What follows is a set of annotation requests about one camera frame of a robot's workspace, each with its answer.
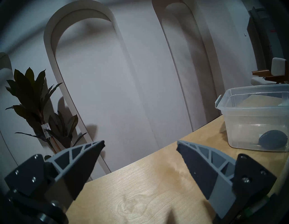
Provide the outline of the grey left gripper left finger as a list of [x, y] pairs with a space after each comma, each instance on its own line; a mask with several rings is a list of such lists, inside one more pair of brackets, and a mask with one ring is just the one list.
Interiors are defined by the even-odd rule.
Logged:
[[5, 178], [11, 191], [24, 198], [50, 203], [57, 201], [68, 209], [91, 176], [105, 141], [95, 141], [65, 149], [44, 160], [35, 154]]

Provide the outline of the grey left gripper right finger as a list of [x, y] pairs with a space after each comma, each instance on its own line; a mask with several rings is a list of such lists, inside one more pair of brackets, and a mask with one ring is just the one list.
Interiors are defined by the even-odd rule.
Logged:
[[247, 154], [233, 159], [208, 146], [179, 140], [191, 176], [214, 209], [215, 219], [237, 219], [270, 192], [277, 177]]

